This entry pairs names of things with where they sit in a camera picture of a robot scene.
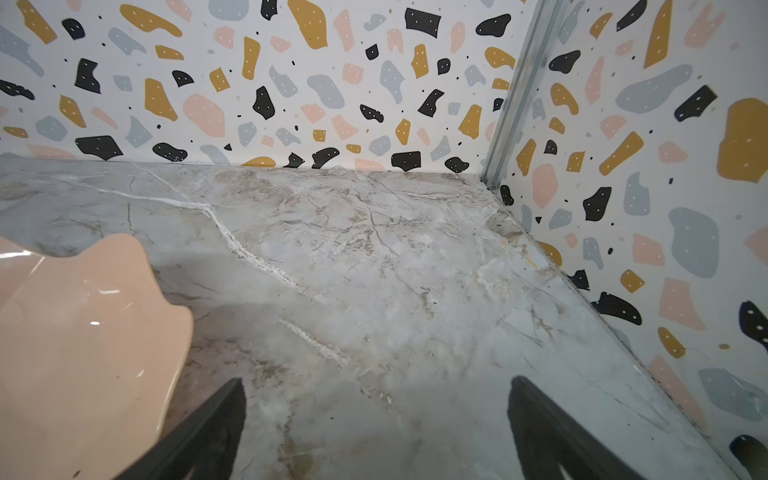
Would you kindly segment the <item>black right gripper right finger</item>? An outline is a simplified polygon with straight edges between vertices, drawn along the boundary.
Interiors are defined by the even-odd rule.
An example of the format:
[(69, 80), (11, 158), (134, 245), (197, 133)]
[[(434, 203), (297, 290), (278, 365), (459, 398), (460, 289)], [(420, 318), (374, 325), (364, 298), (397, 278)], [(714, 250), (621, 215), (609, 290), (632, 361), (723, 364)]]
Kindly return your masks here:
[(639, 479), (524, 376), (511, 380), (507, 417), (526, 479)]

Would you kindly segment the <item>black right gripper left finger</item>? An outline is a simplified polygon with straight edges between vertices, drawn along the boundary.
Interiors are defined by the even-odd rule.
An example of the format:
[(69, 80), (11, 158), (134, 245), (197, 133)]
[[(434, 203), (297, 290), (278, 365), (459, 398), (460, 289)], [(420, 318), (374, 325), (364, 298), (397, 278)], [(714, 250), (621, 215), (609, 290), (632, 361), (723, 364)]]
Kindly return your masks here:
[(232, 378), (142, 457), (120, 479), (228, 479), (246, 419), (240, 378)]

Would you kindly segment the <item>pink wavy fruit bowl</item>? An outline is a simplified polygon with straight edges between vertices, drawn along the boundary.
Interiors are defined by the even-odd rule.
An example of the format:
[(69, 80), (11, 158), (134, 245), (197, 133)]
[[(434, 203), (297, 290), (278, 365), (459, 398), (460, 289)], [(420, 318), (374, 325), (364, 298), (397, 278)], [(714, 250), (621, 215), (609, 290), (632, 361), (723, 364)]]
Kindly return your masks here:
[(111, 479), (158, 441), (193, 335), (127, 234), (59, 258), (1, 242), (1, 475)]

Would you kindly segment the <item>aluminium corner post right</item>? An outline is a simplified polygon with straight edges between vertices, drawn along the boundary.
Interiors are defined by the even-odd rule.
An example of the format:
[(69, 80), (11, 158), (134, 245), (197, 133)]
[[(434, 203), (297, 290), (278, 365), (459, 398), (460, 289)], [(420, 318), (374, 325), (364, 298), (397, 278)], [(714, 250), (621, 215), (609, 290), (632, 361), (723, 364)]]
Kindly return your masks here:
[(558, 31), (570, 2), (564, 0), (537, 1), (529, 21), (520, 56), (504, 103), (499, 110), (494, 135), (490, 143), (481, 181), (496, 192), (506, 178), (514, 147), (521, 139), (528, 110), (536, 96)]

